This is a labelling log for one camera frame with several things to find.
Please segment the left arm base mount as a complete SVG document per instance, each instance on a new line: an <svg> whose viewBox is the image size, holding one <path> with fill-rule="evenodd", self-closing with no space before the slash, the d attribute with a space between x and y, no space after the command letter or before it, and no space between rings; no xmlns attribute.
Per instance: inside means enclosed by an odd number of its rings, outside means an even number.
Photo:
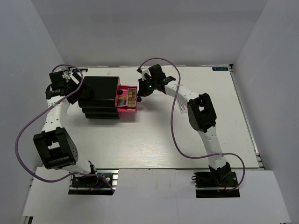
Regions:
<svg viewBox="0 0 299 224"><path fill-rule="evenodd" d="M70 181L69 195L106 195L112 196L114 192L107 185L110 184L113 190L116 190L119 170L101 170L97 169L100 177L73 176Z"/></svg>

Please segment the clear false eyelash box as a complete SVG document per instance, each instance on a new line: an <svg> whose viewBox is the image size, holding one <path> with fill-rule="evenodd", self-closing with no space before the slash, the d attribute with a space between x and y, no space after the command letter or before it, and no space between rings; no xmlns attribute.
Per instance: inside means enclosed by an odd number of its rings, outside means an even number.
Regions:
<svg viewBox="0 0 299 224"><path fill-rule="evenodd" d="M179 111L181 114L187 113L187 107L180 101L177 101Z"/></svg>

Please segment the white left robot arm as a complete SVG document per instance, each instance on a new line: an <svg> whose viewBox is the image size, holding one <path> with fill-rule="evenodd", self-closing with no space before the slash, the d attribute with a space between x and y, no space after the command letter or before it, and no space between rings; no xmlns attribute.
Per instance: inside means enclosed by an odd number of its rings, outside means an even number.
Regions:
<svg viewBox="0 0 299 224"><path fill-rule="evenodd" d="M89 97L92 90L76 69L68 75L62 71L50 73L50 79L51 84L45 92L46 121L42 131L34 135L34 145L47 169L63 169L75 176L83 174L83 181L94 186L99 180L95 166L91 161L79 158L77 147L64 127L70 104L81 97Z"/></svg>

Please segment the pink black makeup drawer organizer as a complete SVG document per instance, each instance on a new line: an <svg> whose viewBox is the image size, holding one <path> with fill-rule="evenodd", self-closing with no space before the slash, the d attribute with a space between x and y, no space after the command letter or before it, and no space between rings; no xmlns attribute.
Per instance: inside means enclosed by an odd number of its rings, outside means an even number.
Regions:
<svg viewBox="0 0 299 224"><path fill-rule="evenodd" d="M118 97L128 94L128 88L137 86L122 85L120 77L92 77L87 76L84 81L92 88L92 97L79 100L78 105L87 119L119 119L123 113L136 113L136 108L117 107Z"/></svg>

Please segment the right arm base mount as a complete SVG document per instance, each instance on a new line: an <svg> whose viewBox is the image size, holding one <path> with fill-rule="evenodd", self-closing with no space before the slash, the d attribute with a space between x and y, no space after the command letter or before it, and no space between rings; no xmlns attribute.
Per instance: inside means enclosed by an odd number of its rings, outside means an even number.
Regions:
<svg viewBox="0 0 299 224"><path fill-rule="evenodd" d="M211 173L196 172L191 177L195 182L196 198L239 198L240 191L236 173L232 172L222 183L215 183Z"/></svg>

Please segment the long brown eyeshadow palette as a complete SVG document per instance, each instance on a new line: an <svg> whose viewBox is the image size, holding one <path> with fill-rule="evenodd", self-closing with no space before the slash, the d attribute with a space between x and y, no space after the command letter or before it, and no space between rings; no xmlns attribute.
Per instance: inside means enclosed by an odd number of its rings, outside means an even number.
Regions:
<svg viewBox="0 0 299 224"><path fill-rule="evenodd" d="M136 108L136 88L128 88L128 108Z"/></svg>

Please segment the colourful glitter eyeshadow palette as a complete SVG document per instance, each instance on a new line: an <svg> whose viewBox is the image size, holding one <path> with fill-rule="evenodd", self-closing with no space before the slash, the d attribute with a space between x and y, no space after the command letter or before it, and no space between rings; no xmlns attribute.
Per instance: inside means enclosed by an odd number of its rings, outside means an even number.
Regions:
<svg viewBox="0 0 299 224"><path fill-rule="evenodd" d="M128 104L128 95L121 95L118 97L117 107L125 107Z"/></svg>

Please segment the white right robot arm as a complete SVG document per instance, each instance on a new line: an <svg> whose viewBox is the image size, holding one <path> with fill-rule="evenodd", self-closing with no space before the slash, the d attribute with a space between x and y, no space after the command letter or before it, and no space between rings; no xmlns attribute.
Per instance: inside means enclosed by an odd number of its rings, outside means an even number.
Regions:
<svg viewBox="0 0 299 224"><path fill-rule="evenodd" d="M188 120L191 127L199 134L206 150L211 181L216 186L227 182L231 167L222 153L216 133L216 113L208 94L198 94L185 88L172 76L166 76L159 64L145 70L140 67L137 72L141 74L138 80L138 97L147 97L157 90L165 95L174 97L171 108L171 134L174 136L173 115L174 106L178 101L187 108Z"/></svg>

